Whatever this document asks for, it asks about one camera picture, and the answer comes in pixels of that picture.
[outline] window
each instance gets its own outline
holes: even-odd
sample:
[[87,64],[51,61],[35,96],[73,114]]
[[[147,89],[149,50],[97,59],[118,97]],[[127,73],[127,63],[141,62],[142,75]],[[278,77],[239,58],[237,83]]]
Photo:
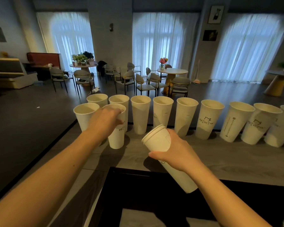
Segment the window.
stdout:
[[193,36],[199,14],[134,13],[133,63],[142,73],[159,68],[159,59],[167,57],[173,68],[188,69]]
[[284,35],[284,15],[227,14],[212,80],[260,83]]
[[[78,70],[69,66],[72,63],[71,55],[84,51],[94,53],[88,13],[40,12],[37,16],[46,50],[61,54],[61,68],[63,66],[66,71]],[[97,73],[95,67],[90,71]]]

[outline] forearm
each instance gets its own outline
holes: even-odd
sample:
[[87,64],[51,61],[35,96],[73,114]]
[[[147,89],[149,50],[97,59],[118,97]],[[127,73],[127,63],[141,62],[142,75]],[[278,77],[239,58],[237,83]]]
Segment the forearm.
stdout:
[[96,146],[97,141],[83,132],[12,190],[0,201],[0,226],[46,226]]
[[270,226],[201,162],[197,167],[188,168],[187,174],[197,184],[217,221],[224,227]]

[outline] person's right arm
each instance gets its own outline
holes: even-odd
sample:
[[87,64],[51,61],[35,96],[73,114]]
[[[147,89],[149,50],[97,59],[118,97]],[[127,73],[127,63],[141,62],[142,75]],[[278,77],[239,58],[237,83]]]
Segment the person's right arm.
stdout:
[[237,195],[228,189],[201,162],[192,147],[174,130],[168,129],[171,145],[167,152],[153,151],[149,156],[184,171],[197,184],[217,221],[224,227],[271,226]]

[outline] hand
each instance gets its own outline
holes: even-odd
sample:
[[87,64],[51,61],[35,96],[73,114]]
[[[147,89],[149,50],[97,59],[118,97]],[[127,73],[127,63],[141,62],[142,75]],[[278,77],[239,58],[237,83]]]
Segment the hand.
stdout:
[[89,136],[94,137],[97,142],[102,142],[110,136],[117,125],[124,123],[117,118],[120,113],[119,108],[99,108],[93,113],[88,128],[84,132],[89,133]]
[[167,129],[171,144],[166,152],[152,151],[148,155],[156,160],[167,162],[171,167],[186,172],[188,168],[202,164],[193,148],[181,139],[174,130]]

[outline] paper cup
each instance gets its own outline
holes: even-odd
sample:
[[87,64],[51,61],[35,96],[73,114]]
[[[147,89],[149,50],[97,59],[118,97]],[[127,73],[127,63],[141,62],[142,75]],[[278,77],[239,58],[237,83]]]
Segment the paper cup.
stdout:
[[226,119],[224,120],[220,137],[227,142],[233,142],[255,108],[243,102],[230,102]]
[[92,114],[99,108],[99,105],[95,103],[83,103],[74,108],[81,131],[87,129]]
[[247,121],[241,136],[243,142],[251,145],[263,137],[278,114],[282,113],[280,108],[266,103],[255,103],[254,107],[256,110]]
[[93,94],[86,98],[87,102],[89,103],[96,103],[100,107],[104,107],[107,105],[108,96],[105,94]]
[[134,96],[130,101],[133,111],[133,129],[136,134],[142,135],[147,128],[151,99],[148,96]]
[[201,109],[199,113],[196,137],[206,140],[211,134],[224,105],[219,101],[205,99],[201,101]]
[[129,97],[126,96],[126,95],[114,95],[114,96],[109,97],[108,101],[109,101],[110,104],[117,103],[117,104],[122,104],[123,106],[126,107],[124,128],[125,128],[125,132],[127,132]]
[[[170,147],[170,134],[166,127],[161,124],[144,136],[142,143],[150,151],[167,151]],[[198,188],[186,173],[172,168],[167,162],[159,162],[186,193],[191,193]]]
[[160,124],[167,126],[174,100],[166,96],[157,96],[153,99],[153,102],[154,127],[157,127]]
[[175,131],[178,136],[182,137],[187,134],[198,104],[198,101],[192,98],[182,97],[177,99]]
[[283,112],[277,116],[264,138],[267,144],[275,147],[281,147],[284,144],[284,105],[280,108]]
[[[126,115],[126,107],[121,104],[108,104],[103,108],[120,108],[122,113],[118,114],[118,119],[124,121]],[[120,149],[124,145],[124,123],[115,127],[114,131],[108,137],[109,146],[113,149]]]

